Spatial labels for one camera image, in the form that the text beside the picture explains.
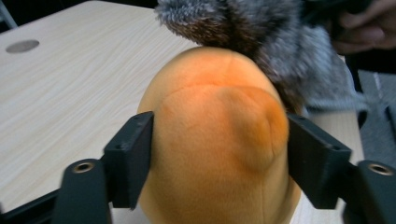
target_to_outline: table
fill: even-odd
[[[34,41],[9,48],[24,40]],[[59,188],[68,164],[100,158],[106,143],[135,114],[152,77],[194,46],[161,27],[152,9],[96,1],[1,34],[3,209],[9,211]],[[355,149],[361,160],[353,112],[314,120]],[[113,220],[147,222],[140,209],[114,209]],[[302,198],[292,223],[340,220],[339,211],[315,210]]]

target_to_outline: stuffed animal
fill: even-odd
[[[365,108],[322,26],[304,23],[304,0],[159,0],[158,19],[200,45],[253,60],[291,112]]]
[[[289,125],[270,80],[248,57],[200,47],[168,63],[138,112],[154,111],[139,202],[156,224],[289,223]]]

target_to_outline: orange plush toy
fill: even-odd
[[[187,50],[151,81],[151,166],[139,202],[151,223],[289,223],[289,126],[276,89],[249,58]]]

